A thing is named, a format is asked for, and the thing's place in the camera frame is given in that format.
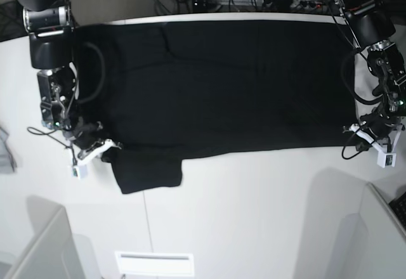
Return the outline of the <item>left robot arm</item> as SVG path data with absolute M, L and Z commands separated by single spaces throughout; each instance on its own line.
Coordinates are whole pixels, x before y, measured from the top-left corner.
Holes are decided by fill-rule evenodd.
M 353 35 L 352 51 L 341 64 L 341 79 L 352 97 L 362 105 L 371 106 L 369 114 L 360 116 L 359 123 L 349 131 L 360 138 L 357 152 L 370 148 L 393 153 L 397 144 L 391 133 L 399 138 L 405 126 L 405 61 L 391 36 L 395 26 L 382 0 L 331 0 Z M 348 83 L 348 62 L 361 56 L 378 84 L 372 90 L 373 99 L 361 97 Z

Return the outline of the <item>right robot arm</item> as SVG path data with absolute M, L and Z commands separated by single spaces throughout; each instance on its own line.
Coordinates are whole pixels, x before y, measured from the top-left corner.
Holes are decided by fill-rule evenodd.
M 96 89 L 85 98 L 79 96 L 79 76 L 74 42 L 76 22 L 70 0 L 17 0 L 22 5 L 22 22 L 29 37 L 31 65 L 37 70 L 41 97 L 42 123 L 46 135 L 60 131 L 75 165 L 84 165 L 111 148 L 122 145 L 108 139 L 103 124 L 90 122 L 81 113 L 81 105 L 93 101 L 106 79 L 105 59 L 90 42 L 100 61 L 101 77 Z

